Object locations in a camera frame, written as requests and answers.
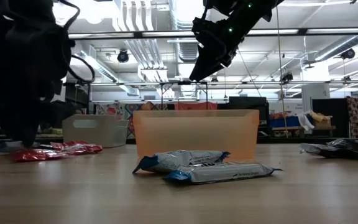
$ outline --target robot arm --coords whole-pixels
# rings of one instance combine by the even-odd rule
[[[52,0],[0,0],[0,127],[25,147],[33,144],[40,123],[75,112],[72,105],[50,102],[60,94],[61,79],[68,72],[83,83],[94,80],[94,70],[84,60],[79,58],[91,70],[92,80],[70,68],[75,43],[68,38],[68,28],[80,9],[60,27],[52,8]]]
[[[204,0],[206,10],[203,17],[195,18],[192,31],[202,45],[198,46],[199,57],[190,80],[200,81],[228,67],[238,45],[256,25],[260,18],[270,22],[272,9],[284,0]],[[228,16],[217,22],[205,20],[208,9],[216,9]]]

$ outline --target translucent orange bin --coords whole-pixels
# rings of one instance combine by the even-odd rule
[[[258,110],[135,111],[140,158],[157,152],[213,150],[227,161],[255,161]]]

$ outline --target ceiling light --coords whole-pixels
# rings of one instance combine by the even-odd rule
[[[189,43],[189,44],[197,44],[198,40],[196,39],[174,39],[174,40],[167,40],[169,44],[182,44],[182,43]]]
[[[248,35],[278,35],[280,34],[297,34],[298,29],[261,29],[261,30],[250,30]]]
[[[143,37],[153,38],[153,37],[194,37],[192,31],[162,31],[162,32],[144,32]]]
[[[97,40],[97,39],[126,39],[126,38],[133,38],[134,34],[131,32],[110,32],[110,33],[103,33],[103,32],[90,32],[90,33],[78,33],[78,34],[69,34],[68,35],[72,40]]]
[[[308,29],[307,34],[358,34],[358,28]]]

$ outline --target red snack bag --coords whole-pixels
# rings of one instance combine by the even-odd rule
[[[103,150],[102,146],[89,144],[84,141],[72,141],[66,143],[50,143],[54,150],[67,153],[69,156],[96,154]]]
[[[50,143],[50,145],[56,151],[62,151],[62,150],[64,150],[64,148],[74,146],[76,144],[89,145],[89,143],[87,143],[86,141],[71,141],[71,142],[65,142],[65,143],[51,142]]]
[[[11,154],[15,162],[47,161],[52,159],[63,159],[67,157],[64,152],[57,152],[45,149],[29,149]]]

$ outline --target wooden table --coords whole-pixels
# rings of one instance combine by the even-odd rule
[[[0,162],[0,223],[358,223],[358,161],[257,146],[257,160],[285,172],[174,186],[132,175],[135,146],[62,161]]]
[[[333,131],[336,129],[336,126],[331,126],[331,128],[320,128],[315,127],[313,131],[329,131],[329,136],[333,137],[334,133]],[[305,129],[301,126],[295,126],[295,127],[287,127],[287,128],[272,128],[272,131],[299,131],[299,137],[304,138],[305,137]]]

